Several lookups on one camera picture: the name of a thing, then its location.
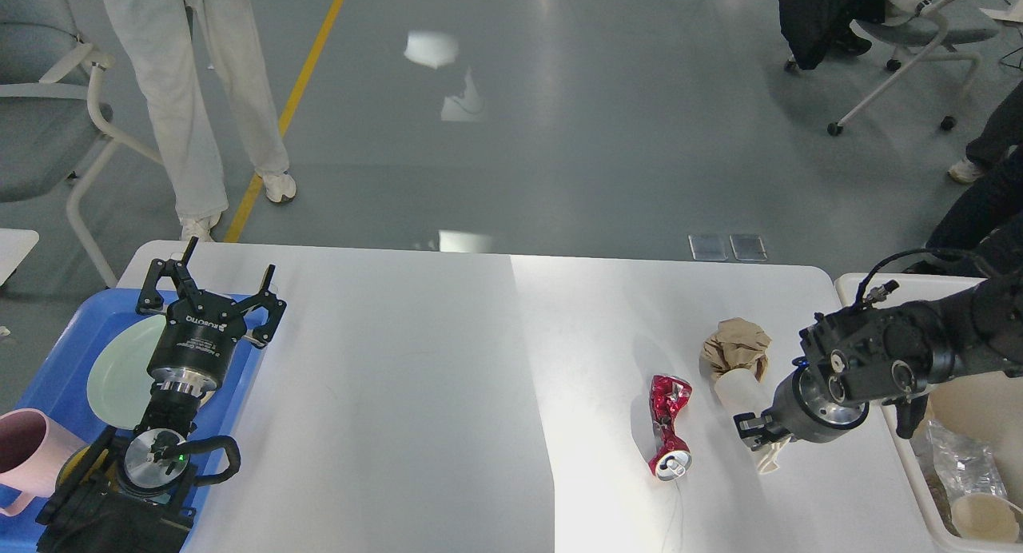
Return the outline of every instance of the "crushed red can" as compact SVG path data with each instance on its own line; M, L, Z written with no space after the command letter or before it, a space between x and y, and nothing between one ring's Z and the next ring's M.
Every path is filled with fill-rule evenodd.
M663 481L677 479L693 463L690 447L675 433L675 417L690 403L693 386L672 375L654 375L650 385L650 415L654 434L661 439L654 459L648 462L651 473Z

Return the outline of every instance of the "white pants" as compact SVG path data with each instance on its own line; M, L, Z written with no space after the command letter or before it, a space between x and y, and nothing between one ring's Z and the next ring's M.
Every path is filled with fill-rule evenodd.
M103 0L149 106L178 218L227 210L224 168L195 73L184 6L194 8L257 174L281 174L287 152L249 0Z

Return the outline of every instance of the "crumpled paper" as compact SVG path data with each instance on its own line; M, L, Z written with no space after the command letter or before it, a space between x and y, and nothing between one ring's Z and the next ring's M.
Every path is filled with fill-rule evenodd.
M748 368L760 381L767 371L767 345L770 337L763 328L735 317L717 324L716 333L704 341L700 359L710 365L714 379L735 368Z

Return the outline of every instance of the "white paper cup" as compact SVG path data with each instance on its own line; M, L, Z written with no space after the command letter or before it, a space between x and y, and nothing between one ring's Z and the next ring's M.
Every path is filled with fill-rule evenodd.
M735 368L714 382L714 394L730 415L760 412L770 407L770 397L748 368Z
M952 524L967 539L1016 543L1020 536L1016 511L1023 513L1019 507L1000 497L972 493L952 503Z

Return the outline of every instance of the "gray floor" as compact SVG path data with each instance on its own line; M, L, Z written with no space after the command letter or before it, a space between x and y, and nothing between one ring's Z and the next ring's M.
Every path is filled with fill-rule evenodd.
M278 106L329 3L254 0ZM120 60L105 91L117 123L152 142L101 1L72 4ZM413 64L403 51L415 30L453 36L458 59ZM260 199L241 241L431 249L456 230L500 254L685 261L688 233L760 233L771 263L836 277L923 243L963 191L943 169L1020 79L995 64L1019 45L1006 30L982 46L950 134L937 123L962 64L911 72L833 138L826 125L885 79L888 55L878 44L783 72L776 0L346 0L285 139L300 196ZM468 70L486 120L441 121ZM215 73L201 79L236 206L250 168ZM42 237L0 290L12 332L0 411L103 288L63 219L66 194L0 204L0 226ZM167 178L134 152L118 153L84 214L118 273L139 244L179 233Z

